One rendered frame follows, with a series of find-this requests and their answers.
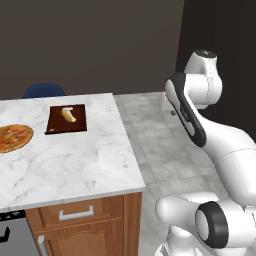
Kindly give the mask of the dark brown cutting board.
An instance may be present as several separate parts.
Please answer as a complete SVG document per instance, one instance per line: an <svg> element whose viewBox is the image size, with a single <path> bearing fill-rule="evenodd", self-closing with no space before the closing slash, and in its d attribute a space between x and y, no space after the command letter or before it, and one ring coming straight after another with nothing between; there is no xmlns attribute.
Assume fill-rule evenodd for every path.
<svg viewBox="0 0 256 256"><path fill-rule="evenodd" d="M62 115L63 108L69 108L75 121L67 121ZM86 110L84 104L51 106L46 134L82 132L87 130Z"/></svg>

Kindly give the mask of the grey dishwasher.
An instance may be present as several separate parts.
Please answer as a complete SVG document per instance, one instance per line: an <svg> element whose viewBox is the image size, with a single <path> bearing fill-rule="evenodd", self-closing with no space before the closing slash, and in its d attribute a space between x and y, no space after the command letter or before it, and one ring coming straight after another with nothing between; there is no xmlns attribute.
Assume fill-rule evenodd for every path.
<svg viewBox="0 0 256 256"><path fill-rule="evenodd" d="M40 256L24 210L0 213L0 236L10 228L7 242L0 243L0 256Z"/></svg>

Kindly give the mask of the blue chair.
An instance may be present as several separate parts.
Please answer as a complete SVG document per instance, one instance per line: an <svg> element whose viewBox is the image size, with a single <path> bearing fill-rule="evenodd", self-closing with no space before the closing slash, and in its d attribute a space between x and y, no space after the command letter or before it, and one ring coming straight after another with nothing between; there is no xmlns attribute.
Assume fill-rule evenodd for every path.
<svg viewBox="0 0 256 256"><path fill-rule="evenodd" d="M24 93L23 98L44 98L65 96L63 89L52 83L37 83L31 85Z"/></svg>

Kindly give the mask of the wooden drawer front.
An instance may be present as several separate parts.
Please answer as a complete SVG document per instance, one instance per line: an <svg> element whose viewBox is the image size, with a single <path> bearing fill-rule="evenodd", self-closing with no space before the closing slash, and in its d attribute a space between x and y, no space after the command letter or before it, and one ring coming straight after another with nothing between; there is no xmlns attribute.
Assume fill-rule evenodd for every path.
<svg viewBox="0 0 256 256"><path fill-rule="evenodd" d="M94 207L94 216L68 221L59 221L59 212L64 210L66 214L87 211L89 206ZM45 227L58 227L68 224L89 223L120 217L123 214L123 196L112 196L93 200L83 200L73 203L58 204L41 207L39 209Z"/></svg>

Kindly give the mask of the round pizza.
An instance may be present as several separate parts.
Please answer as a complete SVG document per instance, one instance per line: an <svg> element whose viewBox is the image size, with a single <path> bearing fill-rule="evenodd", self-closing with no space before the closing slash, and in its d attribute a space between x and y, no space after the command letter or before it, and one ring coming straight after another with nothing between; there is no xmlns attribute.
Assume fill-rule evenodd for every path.
<svg viewBox="0 0 256 256"><path fill-rule="evenodd" d="M0 153L9 153L25 146L33 137L31 127L12 124L0 127Z"/></svg>

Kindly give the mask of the wooden cupboard door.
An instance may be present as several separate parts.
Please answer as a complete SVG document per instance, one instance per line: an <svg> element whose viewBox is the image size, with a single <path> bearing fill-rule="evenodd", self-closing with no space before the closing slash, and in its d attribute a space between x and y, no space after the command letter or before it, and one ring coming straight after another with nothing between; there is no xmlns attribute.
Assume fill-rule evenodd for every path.
<svg viewBox="0 0 256 256"><path fill-rule="evenodd" d="M53 229L46 240L51 256L123 256L123 220Z"/></svg>

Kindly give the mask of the yellow banana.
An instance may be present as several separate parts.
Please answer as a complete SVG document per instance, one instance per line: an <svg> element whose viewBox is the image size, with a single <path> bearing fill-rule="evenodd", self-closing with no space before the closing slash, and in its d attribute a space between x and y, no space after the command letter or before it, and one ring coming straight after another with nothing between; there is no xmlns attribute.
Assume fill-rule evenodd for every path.
<svg viewBox="0 0 256 256"><path fill-rule="evenodd" d="M73 110L72 107L64 107L61 110L61 114L64 117L64 119L68 122L75 122L76 118L72 115L71 111Z"/></svg>

